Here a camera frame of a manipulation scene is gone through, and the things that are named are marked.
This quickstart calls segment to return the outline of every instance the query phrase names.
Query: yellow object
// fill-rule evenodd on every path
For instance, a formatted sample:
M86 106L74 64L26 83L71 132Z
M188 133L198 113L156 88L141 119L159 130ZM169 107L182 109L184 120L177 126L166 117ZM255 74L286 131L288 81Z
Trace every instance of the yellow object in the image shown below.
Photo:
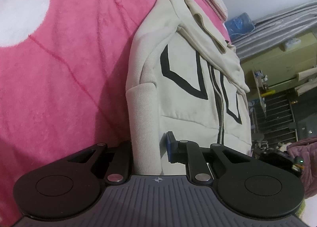
M261 94L261 97L267 97L267 96L273 95L275 93L276 93L276 91L273 89L273 90L270 90L270 91L267 91L267 92Z

